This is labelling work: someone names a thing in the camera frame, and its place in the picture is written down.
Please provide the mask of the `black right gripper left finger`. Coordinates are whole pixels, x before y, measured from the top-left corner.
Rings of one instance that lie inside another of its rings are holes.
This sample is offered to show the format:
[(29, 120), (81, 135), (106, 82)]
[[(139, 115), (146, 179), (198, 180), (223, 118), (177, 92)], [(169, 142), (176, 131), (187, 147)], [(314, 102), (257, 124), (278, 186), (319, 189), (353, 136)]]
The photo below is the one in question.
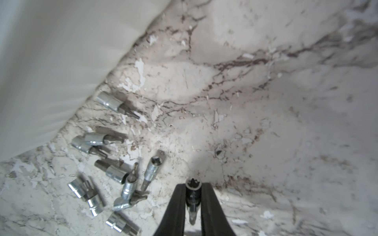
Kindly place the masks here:
[(154, 236), (183, 236), (186, 214), (186, 186), (176, 185)]

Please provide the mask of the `silver bit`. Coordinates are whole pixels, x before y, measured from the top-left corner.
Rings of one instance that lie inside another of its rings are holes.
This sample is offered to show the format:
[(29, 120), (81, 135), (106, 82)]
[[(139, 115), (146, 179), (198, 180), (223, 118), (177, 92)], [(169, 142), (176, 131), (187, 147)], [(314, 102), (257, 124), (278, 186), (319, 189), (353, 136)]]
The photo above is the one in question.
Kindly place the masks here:
[(189, 212), (189, 223), (195, 225), (197, 213), (201, 204), (202, 182), (190, 178), (185, 183), (186, 186), (186, 205)]

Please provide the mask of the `white plastic storage box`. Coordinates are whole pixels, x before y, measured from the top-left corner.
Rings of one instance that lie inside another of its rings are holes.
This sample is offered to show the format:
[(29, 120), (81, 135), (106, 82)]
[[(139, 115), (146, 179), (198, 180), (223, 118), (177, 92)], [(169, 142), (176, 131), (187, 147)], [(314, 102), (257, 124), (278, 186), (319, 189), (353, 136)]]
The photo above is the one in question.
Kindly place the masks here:
[(1, 1), (1, 160), (44, 145), (169, 1)]

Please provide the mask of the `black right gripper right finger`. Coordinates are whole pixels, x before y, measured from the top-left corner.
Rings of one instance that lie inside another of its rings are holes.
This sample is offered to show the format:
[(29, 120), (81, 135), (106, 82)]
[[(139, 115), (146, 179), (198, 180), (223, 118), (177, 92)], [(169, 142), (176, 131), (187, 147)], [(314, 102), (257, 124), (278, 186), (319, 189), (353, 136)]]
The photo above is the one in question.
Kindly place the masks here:
[(203, 236), (236, 236), (210, 183), (201, 188), (201, 233)]

